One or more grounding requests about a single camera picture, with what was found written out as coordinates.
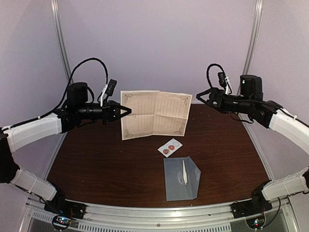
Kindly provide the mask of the beige letter paper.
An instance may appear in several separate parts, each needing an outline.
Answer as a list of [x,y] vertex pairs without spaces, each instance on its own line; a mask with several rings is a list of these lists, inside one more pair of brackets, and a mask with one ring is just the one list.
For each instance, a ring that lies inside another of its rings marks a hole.
[[159,90],[121,91],[121,105],[131,113],[121,118],[122,140],[152,135],[184,136],[192,95]]
[[183,181],[184,181],[184,184],[187,185],[187,183],[188,183],[188,175],[187,175],[187,171],[186,171],[185,160],[183,160]]

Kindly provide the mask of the grey envelope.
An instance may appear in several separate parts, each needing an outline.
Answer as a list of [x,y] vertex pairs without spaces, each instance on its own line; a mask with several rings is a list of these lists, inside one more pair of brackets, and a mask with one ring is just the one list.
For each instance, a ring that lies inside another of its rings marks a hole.
[[[185,160],[188,183],[183,181],[183,160]],[[185,201],[197,198],[201,170],[191,157],[164,159],[165,188],[167,201]]]

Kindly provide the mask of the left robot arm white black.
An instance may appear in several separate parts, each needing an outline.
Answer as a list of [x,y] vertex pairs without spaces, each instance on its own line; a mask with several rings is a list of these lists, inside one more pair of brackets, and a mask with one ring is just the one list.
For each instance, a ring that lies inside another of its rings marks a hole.
[[35,141],[66,133],[80,127],[83,119],[90,122],[101,120],[103,124],[114,122],[131,113],[131,109],[115,101],[101,98],[99,103],[89,103],[90,88],[85,82],[70,85],[63,107],[57,107],[46,116],[40,116],[26,123],[8,126],[0,130],[0,181],[16,185],[29,193],[34,193],[60,215],[66,214],[70,207],[65,196],[48,181],[17,165],[13,153]]

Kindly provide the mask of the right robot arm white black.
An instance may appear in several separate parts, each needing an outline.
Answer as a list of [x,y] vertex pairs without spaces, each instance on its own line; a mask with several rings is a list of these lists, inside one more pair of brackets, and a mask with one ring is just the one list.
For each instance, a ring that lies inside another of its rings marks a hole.
[[[240,76],[240,95],[229,95],[227,81],[220,81],[221,89],[210,87],[197,94],[197,99],[216,111],[227,113],[246,114],[252,121],[258,122],[267,129],[277,132],[303,151],[309,151],[309,126],[290,114],[280,104],[274,101],[263,100],[261,77],[255,75]],[[283,196],[308,193],[309,169],[308,167],[294,174],[278,180],[261,184],[248,201],[248,210],[258,213],[265,207],[266,201]]]

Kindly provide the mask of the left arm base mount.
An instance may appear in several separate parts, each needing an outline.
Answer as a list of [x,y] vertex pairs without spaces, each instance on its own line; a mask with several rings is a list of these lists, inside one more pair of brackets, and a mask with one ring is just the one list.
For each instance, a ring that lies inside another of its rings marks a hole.
[[71,201],[65,201],[65,204],[61,209],[57,209],[56,206],[50,204],[49,202],[45,203],[44,206],[45,211],[72,219],[83,219],[85,208],[85,204]]

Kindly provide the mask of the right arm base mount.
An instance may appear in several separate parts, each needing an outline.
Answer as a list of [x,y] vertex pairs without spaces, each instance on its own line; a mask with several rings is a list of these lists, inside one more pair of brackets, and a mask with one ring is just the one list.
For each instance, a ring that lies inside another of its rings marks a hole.
[[253,200],[246,200],[242,202],[233,202],[230,205],[234,218],[248,217],[252,215],[262,214],[265,211],[272,209],[272,204],[268,201],[261,203],[254,203]]

